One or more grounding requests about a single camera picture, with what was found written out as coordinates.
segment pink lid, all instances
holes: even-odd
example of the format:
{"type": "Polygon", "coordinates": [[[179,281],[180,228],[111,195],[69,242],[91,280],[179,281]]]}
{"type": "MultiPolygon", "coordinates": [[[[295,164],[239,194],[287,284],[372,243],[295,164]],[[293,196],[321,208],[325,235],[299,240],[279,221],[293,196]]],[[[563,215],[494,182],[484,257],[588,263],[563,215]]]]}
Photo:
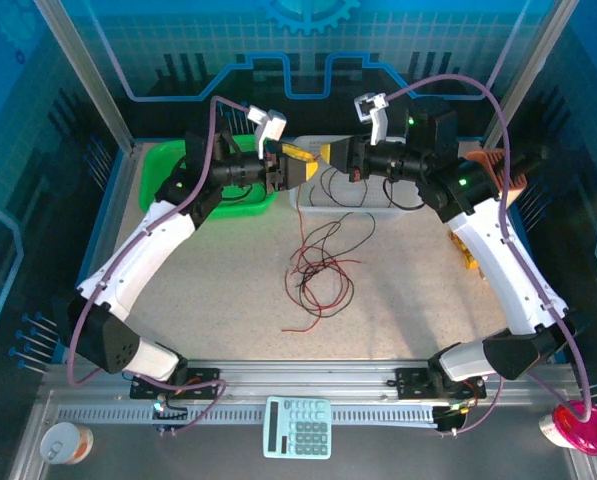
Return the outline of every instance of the pink lid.
{"type": "MultiPolygon", "coordinates": [[[[581,400],[573,400],[569,404],[582,413],[585,407],[581,400]]],[[[575,448],[587,455],[597,455],[597,408],[591,410],[591,418],[583,423],[573,416],[569,410],[560,405],[552,414],[554,425],[560,434],[575,448]]]]}

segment calculator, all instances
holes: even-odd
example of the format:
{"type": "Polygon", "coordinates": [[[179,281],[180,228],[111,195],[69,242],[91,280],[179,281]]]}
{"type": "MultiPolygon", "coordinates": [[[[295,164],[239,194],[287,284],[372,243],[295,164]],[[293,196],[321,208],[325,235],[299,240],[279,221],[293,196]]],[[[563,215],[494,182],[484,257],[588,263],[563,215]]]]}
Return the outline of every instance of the calculator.
{"type": "Polygon", "coordinates": [[[269,397],[262,450],[268,458],[331,456],[331,404],[324,398],[269,397]]]}

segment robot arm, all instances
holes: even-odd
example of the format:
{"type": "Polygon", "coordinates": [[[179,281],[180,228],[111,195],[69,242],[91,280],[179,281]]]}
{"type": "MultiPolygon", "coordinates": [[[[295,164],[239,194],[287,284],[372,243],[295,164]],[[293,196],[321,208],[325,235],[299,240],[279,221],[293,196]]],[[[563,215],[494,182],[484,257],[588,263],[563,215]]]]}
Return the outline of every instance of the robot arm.
{"type": "MultiPolygon", "coordinates": [[[[68,306],[64,303],[57,306],[57,312],[67,313],[66,321],[61,323],[73,329],[87,301],[102,287],[87,316],[77,352],[107,372],[129,371],[180,384],[186,378],[187,360],[141,338],[124,323],[134,302],[167,257],[218,206],[223,187],[262,183],[271,193],[293,188],[317,170],[318,164],[311,155],[277,141],[286,123],[282,115],[251,107],[249,118],[259,125],[255,135],[257,150],[240,152],[228,131],[220,131],[215,137],[210,173],[199,195],[186,208],[147,232],[149,225],[180,205],[198,183],[205,146],[198,137],[188,135],[185,157],[161,185],[140,225],[100,269],[78,285],[78,293],[68,306]],[[236,151],[231,153],[230,146],[236,151]],[[103,275],[117,260],[119,252],[143,232],[147,235],[122,258],[104,283],[103,275]]],[[[64,332],[63,341],[69,343],[70,336],[71,331],[64,332]]]]}
{"type": "MultiPolygon", "coordinates": [[[[385,140],[387,119],[383,95],[364,95],[356,99],[361,121],[372,122],[370,136],[356,136],[325,146],[325,161],[351,182],[379,175],[391,182],[415,182],[425,204],[443,223],[448,223],[478,261],[494,289],[507,319],[508,328],[490,337],[454,345],[429,361],[430,370],[447,387],[491,373],[515,379],[537,363],[545,361],[565,345],[565,339],[548,307],[564,318],[572,333],[580,328],[581,318],[570,312],[553,291],[533,260],[517,240],[508,221],[510,238],[500,230],[498,211],[500,185],[496,166],[458,157],[456,114],[440,98],[417,99],[415,110],[407,112],[407,143],[385,140]],[[514,242],[528,268],[546,291],[545,305],[520,266],[507,241],[514,242]]],[[[498,151],[481,152],[495,157],[498,151]]],[[[532,155],[512,160],[516,180],[536,165],[532,155]]]]}

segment glass panel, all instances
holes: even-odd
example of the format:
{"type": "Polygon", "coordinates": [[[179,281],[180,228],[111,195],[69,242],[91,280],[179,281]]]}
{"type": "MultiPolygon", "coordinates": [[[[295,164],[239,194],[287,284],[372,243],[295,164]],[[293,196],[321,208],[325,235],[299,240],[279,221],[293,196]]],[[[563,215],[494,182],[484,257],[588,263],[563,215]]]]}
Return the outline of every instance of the glass panel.
{"type": "MultiPolygon", "coordinates": [[[[221,93],[283,111],[291,133],[327,134],[359,129],[355,96],[392,92],[437,73],[490,80],[502,96],[552,0],[65,5],[110,90],[127,100],[123,112],[134,134],[171,136],[194,113],[169,104],[165,120],[162,109],[149,104],[199,102],[221,93]],[[492,75],[503,50],[504,62],[492,75]],[[307,119],[294,100],[320,101],[308,104],[314,115],[307,119]],[[345,115],[327,114],[340,105],[345,115]]],[[[447,81],[418,93],[469,102],[461,134],[484,133],[492,111],[475,89],[447,81]]],[[[394,118],[393,126],[400,121],[394,118]]]]}
{"type": "Polygon", "coordinates": [[[23,316],[74,288],[116,150],[33,2],[0,2],[0,478],[55,351],[23,316]]]}
{"type": "Polygon", "coordinates": [[[597,0],[578,4],[511,133],[516,149],[547,147],[547,160],[530,175],[532,186],[516,208],[543,274],[570,308],[587,317],[580,345],[596,384],[597,0]]]}

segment white container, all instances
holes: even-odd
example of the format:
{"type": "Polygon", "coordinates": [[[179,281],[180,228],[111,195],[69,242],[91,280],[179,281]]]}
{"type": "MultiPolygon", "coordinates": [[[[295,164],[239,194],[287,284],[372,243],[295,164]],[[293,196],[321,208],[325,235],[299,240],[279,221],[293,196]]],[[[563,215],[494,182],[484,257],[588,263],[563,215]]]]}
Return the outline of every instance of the white container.
{"type": "MultiPolygon", "coordinates": [[[[320,154],[320,147],[327,143],[335,142],[347,138],[349,135],[305,135],[298,137],[293,141],[293,144],[303,150],[308,151],[312,155],[320,154]]],[[[402,137],[388,137],[392,142],[404,142],[402,137]]],[[[331,181],[331,192],[334,198],[343,205],[359,205],[362,202],[362,207],[341,207],[336,205],[325,193],[320,186],[320,178],[329,168],[329,165],[323,160],[319,161],[318,172],[307,182],[302,185],[300,190],[300,198],[298,196],[298,189],[293,188],[289,191],[289,203],[296,208],[296,203],[300,205],[300,211],[304,213],[372,213],[400,216],[408,213],[400,210],[397,207],[389,206],[389,200],[382,190],[383,177],[372,176],[367,180],[367,195],[364,202],[362,202],[365,195],[364,182],[350,183],[349,176],[338,172],[331,181]]],[[[325,187],[329,185],[329,177],[333,172],[327,172],[326,178],[323,179],[325,187]]],[[[414,182],[400,181],[393,185],[393,200],[400,205],[415,206],[421,203],[418,196],[418,189],[414,182]]]]}
{"type": "Polygon", "coordinates": [[[569,440],[562,436],[558,430],[558,427],[556,427],[556,424],[554,423],[554,417],[552,413],[542,417],[538,425],[540,426],[540,430],[545,437],[547,437],[554,445],[564,448],[576,448],[574,445],[569,443],[569,440]]]}
{"type": "Polygon", "coordinates": [[[40,456],[52,465],[80,463],[94,444],[91,430],[69,422],[57,423],[42,437],[40,456]]]}

